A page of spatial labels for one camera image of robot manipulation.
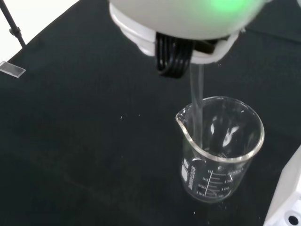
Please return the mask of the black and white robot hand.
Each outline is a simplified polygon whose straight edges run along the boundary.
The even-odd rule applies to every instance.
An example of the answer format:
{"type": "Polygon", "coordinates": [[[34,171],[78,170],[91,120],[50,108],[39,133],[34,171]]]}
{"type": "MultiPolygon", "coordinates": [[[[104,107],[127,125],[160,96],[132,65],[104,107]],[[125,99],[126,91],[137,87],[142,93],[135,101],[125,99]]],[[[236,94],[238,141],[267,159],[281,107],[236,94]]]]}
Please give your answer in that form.
{"type": "Polygon", "coordinates": [[[262,11],[264,0],[111,0],[115,25],[160,76],[182,77],[191,64],[220,61],[242,30],[262,11]]]}

